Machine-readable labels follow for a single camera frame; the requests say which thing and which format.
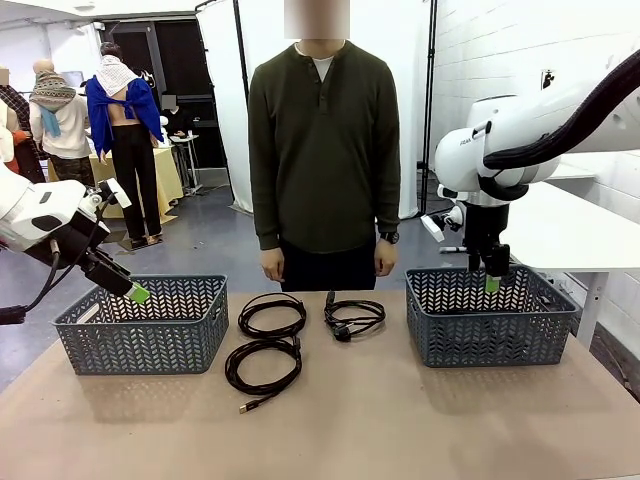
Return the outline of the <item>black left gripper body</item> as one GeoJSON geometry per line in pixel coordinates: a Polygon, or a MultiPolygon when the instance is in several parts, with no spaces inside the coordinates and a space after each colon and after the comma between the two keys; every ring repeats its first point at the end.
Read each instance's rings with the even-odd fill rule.
{"type": "Polygon", "coordinates": [[[55,240],[60,252],[56,270],[74,264],[84,273],[111,272],[111,258],[99,248],[101,241],[109,235],[108,229],[96,225],[83,213],[74,213],[66,224],[52,214],[41,215],[32,219],[28,226],[34,227],[37,233],[45,234],[42,240],[37,240],[25,251],[31,258],[51,266],[51,241],[55,240]]]}

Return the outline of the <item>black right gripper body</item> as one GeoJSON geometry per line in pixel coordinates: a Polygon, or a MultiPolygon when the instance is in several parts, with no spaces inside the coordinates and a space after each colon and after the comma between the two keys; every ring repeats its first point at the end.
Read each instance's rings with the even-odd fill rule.
{"type": "Polygon", "coordinates": [[[500,244],[507,228],[509,204],[500,206],[466,205],[464,245],[468,250],[488,250],[500,244]]]}

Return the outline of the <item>person's left hand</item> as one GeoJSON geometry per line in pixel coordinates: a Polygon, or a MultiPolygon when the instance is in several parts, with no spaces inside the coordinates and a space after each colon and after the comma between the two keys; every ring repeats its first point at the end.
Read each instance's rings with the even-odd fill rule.
{"type": "Polygon", "coordinates": [[[375,272],[378,277],[388,276],[398,260],[397,248],[387,240],[380,239],[375,248],[375,272]]]}

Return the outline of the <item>person's right hand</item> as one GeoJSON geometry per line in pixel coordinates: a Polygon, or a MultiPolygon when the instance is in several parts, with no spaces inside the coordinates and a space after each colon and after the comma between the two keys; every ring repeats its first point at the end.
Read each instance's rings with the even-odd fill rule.
{"type": "Polygon", "coordinates": [[[284,280],[284,255],[280,248],[261,251],[261,267],[265,276],[274,282],[284,280]]]}

